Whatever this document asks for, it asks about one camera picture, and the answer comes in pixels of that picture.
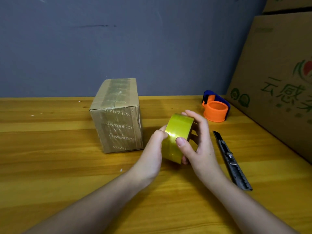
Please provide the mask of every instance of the yellow adhesive tape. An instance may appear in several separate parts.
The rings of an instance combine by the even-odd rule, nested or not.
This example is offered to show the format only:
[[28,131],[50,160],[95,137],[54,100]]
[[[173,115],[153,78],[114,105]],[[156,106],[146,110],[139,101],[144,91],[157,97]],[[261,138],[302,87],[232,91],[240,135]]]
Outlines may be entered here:
[[168,137],[162,142],[162,155],[171,161],[181,164],[182,152],[177,147],[176,138],[183,137],[189,141],[191,128],[194,118],[183,116],[181,114],[174,114],[166,127]]

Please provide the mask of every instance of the person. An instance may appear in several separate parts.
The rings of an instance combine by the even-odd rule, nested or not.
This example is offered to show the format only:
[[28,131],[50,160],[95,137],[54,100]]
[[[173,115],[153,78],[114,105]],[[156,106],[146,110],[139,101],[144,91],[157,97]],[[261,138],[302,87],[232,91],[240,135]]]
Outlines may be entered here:
[[[207,120],[186,110],[193,117],[197,133],[191,139],[198,145],[195,152],[182,137],[176,139],[183,153],[182,162],[191,163],[202,183],[220,200],[243,233],[297,233],[224,175],[214,153]],[[101,233],[123,206],[158,175],[161,144],[168,137],[163,126],[151,136],[141,157],[127,172],[78,200],[25,233]]]

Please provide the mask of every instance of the wood grain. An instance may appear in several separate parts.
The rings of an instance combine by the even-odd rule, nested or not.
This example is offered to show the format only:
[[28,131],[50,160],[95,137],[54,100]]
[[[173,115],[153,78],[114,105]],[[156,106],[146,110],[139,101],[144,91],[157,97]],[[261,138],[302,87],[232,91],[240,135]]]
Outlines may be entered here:
[[[20,233],[127,171],[142,151],[103,154],[89,114],[92,97],[0,99],[0,233]],[[144,140],[201,96],[140,97]],[[312,232],[312,167],[232,107],[221,133],[254,191],[302,233]],[[213,138],[217,159],[227,173]],[[163,161],[156,180],[106,233],[239,233],[191,166]]]

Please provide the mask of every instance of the small cardboard box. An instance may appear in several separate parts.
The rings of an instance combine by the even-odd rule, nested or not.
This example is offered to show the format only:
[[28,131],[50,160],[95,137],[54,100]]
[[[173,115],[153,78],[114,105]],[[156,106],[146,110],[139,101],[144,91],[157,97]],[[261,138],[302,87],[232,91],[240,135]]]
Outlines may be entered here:
[[105,80],[90,113],[105,153],[143,149],[135,78]]
[[312,162],[312,12],[256,16],[226,99]]
[[267,0],[263,12],[312,7],[312,0]]

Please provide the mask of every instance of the person's right arm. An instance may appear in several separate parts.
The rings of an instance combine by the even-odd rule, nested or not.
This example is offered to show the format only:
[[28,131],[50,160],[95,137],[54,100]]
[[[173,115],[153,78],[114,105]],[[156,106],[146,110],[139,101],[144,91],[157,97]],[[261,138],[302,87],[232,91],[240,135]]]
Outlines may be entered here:
[[191,139],[198,148],[195,152],[182,137],[178,137],[176,143],[198,178],[220,200],[240,230],[243,233],[297,233],[227,179],[216,160],[207,120],[189,110],[182,114],[193,117],[197,123],[194,130],[198,136],[192,135]]

